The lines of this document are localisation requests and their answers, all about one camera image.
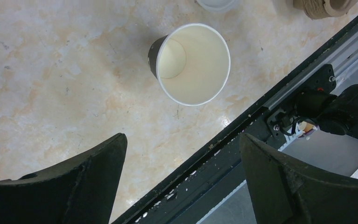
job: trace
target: paper cup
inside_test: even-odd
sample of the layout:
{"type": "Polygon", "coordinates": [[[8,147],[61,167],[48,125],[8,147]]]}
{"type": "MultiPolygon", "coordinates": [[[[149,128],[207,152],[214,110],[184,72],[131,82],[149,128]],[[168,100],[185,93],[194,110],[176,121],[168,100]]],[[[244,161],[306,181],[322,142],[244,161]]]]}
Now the paper cup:
{"type": "Polygon", "coordinates": [[[224,38],[201,23],[181,26],[156,40],[148,61],[164,92],[186,106],[215,98],[226,84],[231,63],[224,38]]]}

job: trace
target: black cup exterior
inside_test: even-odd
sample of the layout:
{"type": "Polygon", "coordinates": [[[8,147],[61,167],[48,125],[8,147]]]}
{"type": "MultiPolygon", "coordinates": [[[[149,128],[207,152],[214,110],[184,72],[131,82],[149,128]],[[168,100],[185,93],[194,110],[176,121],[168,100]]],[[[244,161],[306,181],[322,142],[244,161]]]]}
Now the black cup exterior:
{"type": "Polygon", "coordinates": [[[157,55],[160,51],[161,45],[167,36],[161,37],[156,40],[150,47],[149,53],[147,54],[147,61],[149,62],[149,67],[153,75],[157,78],[157,55]]]}

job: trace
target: marble tabletop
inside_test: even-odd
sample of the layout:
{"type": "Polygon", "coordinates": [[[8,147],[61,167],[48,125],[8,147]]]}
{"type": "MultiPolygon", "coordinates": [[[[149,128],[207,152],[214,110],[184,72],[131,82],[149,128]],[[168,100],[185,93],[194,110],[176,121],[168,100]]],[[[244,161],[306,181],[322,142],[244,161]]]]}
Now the marble tabletop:
{"type": "Polygon", "coordinates": [[[0,180],[128,138],[115,220],[358,15],[311,20],[291,0],[0,0],[0,180]],[[149,70],[150,45],[202,22],[231,54],[223,91],[178,105],[149,70]]]}

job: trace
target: black cable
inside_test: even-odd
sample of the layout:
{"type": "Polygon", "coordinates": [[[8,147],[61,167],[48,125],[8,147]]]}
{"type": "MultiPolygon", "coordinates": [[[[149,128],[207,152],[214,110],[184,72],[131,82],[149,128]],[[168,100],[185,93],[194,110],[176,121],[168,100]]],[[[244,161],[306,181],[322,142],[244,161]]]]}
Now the black cable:
{"type": "Polygon", "coordinates": [[[287,131],[285,131],[282,127],[279,126],[279,130],[284,134],[284,135],[287,135],[287,136],[292,136],[296,133],[296,125],[297,123],[299,122],[303,122],[303,121],[306,121],[306,120],[310,120],[311,124],[315,124],[315,122],[309,118],[306,118],[306,117],[298,117],[296,119],[293,120],[293,123],[292,123],[292,127],[291,127],[291,133],[288,133],[287,131]]]}

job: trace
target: plastic lid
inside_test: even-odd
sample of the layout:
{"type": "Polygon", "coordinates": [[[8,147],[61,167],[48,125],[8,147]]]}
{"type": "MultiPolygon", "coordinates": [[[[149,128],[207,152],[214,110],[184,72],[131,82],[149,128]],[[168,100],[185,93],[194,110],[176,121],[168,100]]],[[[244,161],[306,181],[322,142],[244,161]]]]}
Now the plastic lid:
{"type": "Polygon", "coordinates": [[[235,8],[240,0],[197,0],[197,2],[211,13],[225,13],[235,8]]]}

